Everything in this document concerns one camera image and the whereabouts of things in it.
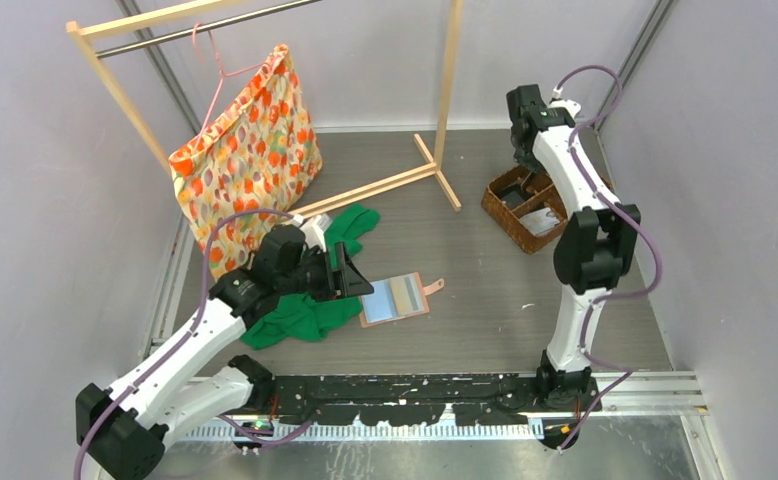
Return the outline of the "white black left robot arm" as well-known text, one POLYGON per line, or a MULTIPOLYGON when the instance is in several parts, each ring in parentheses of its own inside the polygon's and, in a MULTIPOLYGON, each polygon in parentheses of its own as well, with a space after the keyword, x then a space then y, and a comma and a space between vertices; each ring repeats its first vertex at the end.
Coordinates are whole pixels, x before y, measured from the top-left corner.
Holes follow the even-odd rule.
POLYGON ((263 412, 272 398, 271 374, 250 359, 236 360, 212 379, 190 380, 288 295, 316 302, 367 296, 373 285, 344 243, 327 248, 295 225, 278 225, 247 261, 203 294, 195 314, 160 348, 101 388, 86 385, 75 398, 75 460, 79 478, 92 459, 114 479, 144 479, 182 435, 229 410, 263 412))

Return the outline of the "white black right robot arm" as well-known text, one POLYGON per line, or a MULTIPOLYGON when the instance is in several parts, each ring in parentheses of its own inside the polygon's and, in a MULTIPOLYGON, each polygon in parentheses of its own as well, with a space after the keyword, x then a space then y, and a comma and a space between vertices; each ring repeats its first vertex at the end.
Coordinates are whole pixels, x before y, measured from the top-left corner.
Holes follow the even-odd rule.
POLYGON ((535 380, 539 403, 556 411, 594 388, 588 356, 603 307, 631 268, 641 214, 619 202, 584 152, 578 103, 546 101, 536 84, 510 90, 506 101, 516 161, 552 180, 567 216, 554 250, 560 310, 535 380))

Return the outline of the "pink leather card holder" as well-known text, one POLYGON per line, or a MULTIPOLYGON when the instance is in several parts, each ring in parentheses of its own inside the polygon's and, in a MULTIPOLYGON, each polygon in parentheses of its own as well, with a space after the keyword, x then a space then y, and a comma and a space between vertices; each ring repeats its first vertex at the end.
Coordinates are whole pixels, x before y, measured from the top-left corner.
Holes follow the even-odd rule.
POLYGON ((429 297, 442 290, 445 280, 422 282, 419 272, 390 277, 372 283, 374 292, 360 298, 362 328, 425 315, 430 312, 429 297))

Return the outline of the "woven wicker divided basket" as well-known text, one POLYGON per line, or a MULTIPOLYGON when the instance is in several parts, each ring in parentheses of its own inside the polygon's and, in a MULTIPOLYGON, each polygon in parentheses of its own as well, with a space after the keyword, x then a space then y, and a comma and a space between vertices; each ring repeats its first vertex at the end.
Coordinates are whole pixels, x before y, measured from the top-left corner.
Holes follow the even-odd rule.
POLYGON ((533 254, 555 242, 565 230, 573 214, 572 210, 566 208, 549 174, 533 173, 521 165, 515 166, 487 184, 481 206, 512 241, 527 254, 533 254), (514 210, 507 209, 497 196, 500 191, 511 185, 520 185, 531 194, 526 202, 514 210), (534 237, 521 225, 519 218, 543 207, 553 208, 562 219, 562 223, 548 235, 534 237))

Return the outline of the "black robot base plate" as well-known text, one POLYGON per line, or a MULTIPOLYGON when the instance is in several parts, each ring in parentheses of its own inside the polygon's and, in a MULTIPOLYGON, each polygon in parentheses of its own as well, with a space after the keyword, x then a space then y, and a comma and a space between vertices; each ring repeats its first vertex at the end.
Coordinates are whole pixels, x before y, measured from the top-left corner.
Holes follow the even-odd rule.
POLYGON ((549 390, 532 375, 281 375, 260 384, 260 392, 233 414, 272 413, 300 425, 392 427, 434 425, 451 414, 458 426, 519 425, 535 413, 572 421, 600 392, 590 377, 576 389, 549 390))

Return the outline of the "gold striped credit card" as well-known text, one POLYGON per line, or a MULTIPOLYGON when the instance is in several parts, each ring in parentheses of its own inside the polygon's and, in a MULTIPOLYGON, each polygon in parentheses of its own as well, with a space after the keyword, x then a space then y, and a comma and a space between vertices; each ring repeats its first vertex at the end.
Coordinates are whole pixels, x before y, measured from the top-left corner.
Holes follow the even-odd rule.
POLYGON ((388 280, 395 318, 422 315, 429 311, 420 275, 410 273, 388 280))

